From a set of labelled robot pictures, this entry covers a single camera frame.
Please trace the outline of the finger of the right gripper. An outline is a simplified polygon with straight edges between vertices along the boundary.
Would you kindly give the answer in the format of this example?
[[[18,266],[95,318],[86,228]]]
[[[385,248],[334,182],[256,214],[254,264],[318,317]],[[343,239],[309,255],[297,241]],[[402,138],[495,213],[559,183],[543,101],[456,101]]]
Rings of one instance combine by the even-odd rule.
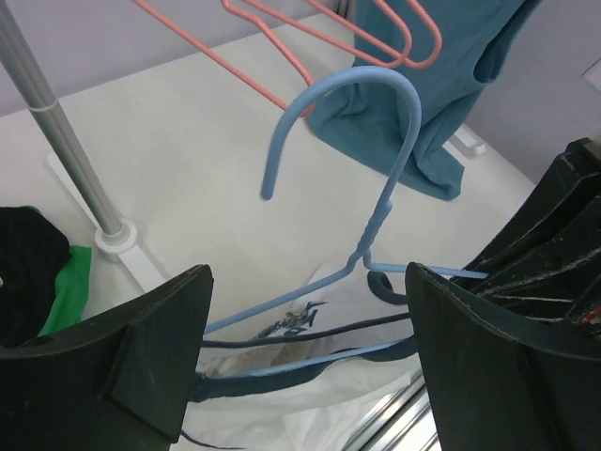
[[[481,268],[487,277],[454,277],[474,294],[580,293],[600,275],[600,198],[590,200],[548,237],[512,247],[494,266]]]

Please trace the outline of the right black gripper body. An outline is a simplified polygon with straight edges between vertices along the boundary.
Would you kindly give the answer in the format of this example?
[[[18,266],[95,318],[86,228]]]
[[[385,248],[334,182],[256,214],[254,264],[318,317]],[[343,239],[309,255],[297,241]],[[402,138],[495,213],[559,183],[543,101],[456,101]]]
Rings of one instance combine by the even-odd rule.
[[[469,291],[523,317],[600,336],[600,146],[567,145],[470,263]]]

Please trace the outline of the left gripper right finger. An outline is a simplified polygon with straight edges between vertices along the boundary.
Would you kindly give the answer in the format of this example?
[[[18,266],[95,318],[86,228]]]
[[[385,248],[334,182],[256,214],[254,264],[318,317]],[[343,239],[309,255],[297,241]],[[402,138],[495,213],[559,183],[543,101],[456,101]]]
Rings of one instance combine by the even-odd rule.
[[[599,343],[510,312],[418,263],[405,282],[442,449],[599,449]]]

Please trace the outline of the white navy-trimmed tank top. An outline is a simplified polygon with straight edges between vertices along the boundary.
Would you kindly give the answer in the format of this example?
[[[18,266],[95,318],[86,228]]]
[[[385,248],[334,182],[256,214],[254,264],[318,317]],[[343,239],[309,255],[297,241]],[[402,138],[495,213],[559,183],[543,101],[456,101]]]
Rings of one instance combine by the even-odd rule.
[[[182,445],[340,450],[419,364],[405,291],[359,270],[288,304],[245,341],[201,347]]]

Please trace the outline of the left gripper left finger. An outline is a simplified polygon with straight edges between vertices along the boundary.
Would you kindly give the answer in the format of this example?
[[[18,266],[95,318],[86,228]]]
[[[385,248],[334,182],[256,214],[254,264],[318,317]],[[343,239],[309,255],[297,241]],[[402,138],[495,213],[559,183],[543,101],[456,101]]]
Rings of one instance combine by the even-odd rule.
[[[57,333],[1,351],[3,444],[172,444],[208,320],[194,266]]]

